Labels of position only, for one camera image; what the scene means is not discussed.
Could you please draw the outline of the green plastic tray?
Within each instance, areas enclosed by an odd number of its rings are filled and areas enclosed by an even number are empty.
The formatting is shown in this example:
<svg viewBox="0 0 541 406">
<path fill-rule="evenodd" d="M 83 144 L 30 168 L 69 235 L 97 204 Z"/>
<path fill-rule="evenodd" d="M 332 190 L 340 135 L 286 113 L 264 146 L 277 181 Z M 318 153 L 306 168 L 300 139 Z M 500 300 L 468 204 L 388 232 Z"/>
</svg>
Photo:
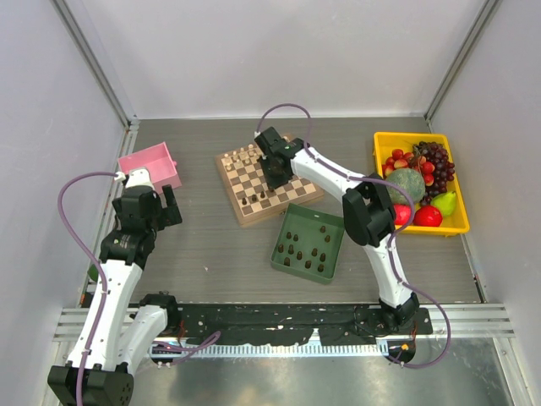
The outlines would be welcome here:
<svg viewBox="0 0 541 406">
<path fill-rule="evenodd" d="M 320 227 L 325 226 L 325 233 Z M 287 232 L 298 235 L 299 240 L 294 242 L 287 239 Z M 273 269 L 295 277 L 300 277 L 315 283 L 329 284 L 333 281 L 336 263 L 342 246 L 345 233 L 344 222 L 341 217 L 315 211 L 304 206 L 291 204 L 288 206 L 281 230 L 278 233 L 276 244 L 270 255 L 270 265 Z M 330 235 L 331 241 L 325 242 L 325 236 Z M 277 252 L 277 247 L 283 244 L 283 252 Z M 293 245 L 294 253 L 288 254 L 289 245 Z M 312 249 L 318 250 L 317 256 L 312 256 Z M 302 251 L 302 260 L 296 255 Z M 283 264 L 288 257 L 290 266 Z"/>
</svg>

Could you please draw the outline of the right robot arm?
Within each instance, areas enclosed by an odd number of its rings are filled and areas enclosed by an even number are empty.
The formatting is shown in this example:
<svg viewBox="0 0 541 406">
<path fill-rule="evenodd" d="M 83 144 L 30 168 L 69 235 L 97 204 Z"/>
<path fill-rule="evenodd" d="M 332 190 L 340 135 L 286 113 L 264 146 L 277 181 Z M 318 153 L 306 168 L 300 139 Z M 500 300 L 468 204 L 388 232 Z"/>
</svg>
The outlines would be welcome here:
<svg viewBox="0 0 541 406">
<path fill-rule="evenodd" d="M 396 213 L 385 181 L 377 174 L 355 173 L 326 158 L 303 140 L 288 141 L 269 127 L 254 134 L 265 181 L 272 189 L 294 176 L 321 187 L 342 204 L 349 238 L 366 252 L 379 288 L 386 330 L 401 333 L 413 323 L 418 296 L 408 283 L 396 248 Z"/>
</svg>

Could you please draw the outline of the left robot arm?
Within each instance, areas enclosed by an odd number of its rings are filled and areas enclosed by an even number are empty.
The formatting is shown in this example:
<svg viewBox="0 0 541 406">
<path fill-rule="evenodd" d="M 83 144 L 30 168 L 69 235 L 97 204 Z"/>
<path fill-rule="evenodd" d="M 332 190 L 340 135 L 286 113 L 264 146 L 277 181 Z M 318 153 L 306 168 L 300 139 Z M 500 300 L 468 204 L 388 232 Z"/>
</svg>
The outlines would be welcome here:
<svg viewBox="0 0 541 406">
<path fill-rule="evenodd" d="M 132 186 L 112 203 L 119 227 L 101 242 L 101 289 L 66 364 L 54 365 L 47 377 L 62 405 L 129 404 L 135 372 L 152 342 L 180 328 L 177 301 L 164 293 L 147 294 L 131 324 L 123 324 L 158 232 L 182 221 L 172 187 L 162 191 Z"/>
</svg>

